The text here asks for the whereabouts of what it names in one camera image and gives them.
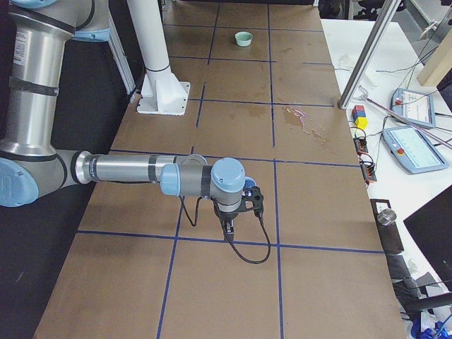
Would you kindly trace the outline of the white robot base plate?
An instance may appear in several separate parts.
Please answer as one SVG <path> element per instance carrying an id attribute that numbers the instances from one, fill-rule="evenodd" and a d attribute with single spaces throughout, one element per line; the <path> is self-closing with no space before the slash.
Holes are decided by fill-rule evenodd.
<path id="1" fill-rule="evenodd" d="M 132 0 L 127 4 L 145 66 L 137 111 L 184 115 L 191 84 L 179 81 L 172 73 L 158 2 Z"/>

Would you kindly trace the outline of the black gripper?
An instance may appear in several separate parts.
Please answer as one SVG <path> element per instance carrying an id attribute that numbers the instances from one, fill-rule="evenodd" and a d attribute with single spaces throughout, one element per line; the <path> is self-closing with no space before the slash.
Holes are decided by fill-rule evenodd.
<path id="1" fill-rule="evenodd" d="M 234 236 L 234 219 L 239 215 L 237 211 L 223 211 L 220 210 L 220 204 L 217 201 L 213 201 L 215 215 L 222 222 L 224 237 Z"/>

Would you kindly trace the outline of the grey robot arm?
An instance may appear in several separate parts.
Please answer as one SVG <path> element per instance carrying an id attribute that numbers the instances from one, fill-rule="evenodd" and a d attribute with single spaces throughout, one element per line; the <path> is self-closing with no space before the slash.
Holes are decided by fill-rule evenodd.
<path id="1" fill-rule="evenodd" d="M 51 136 L 68 40 L 109 39 L 107 1 L 12 1 L 16 24 L 6 134 L 1 140 L 1 204 L 29 204 L 66 186 L 90 182 L 159 184 L 170 196 L 213 202 L 227 239 L 255 186 L 241 162 L 209 165 L 197 154 L 102 155 L 57 150 Z"/>

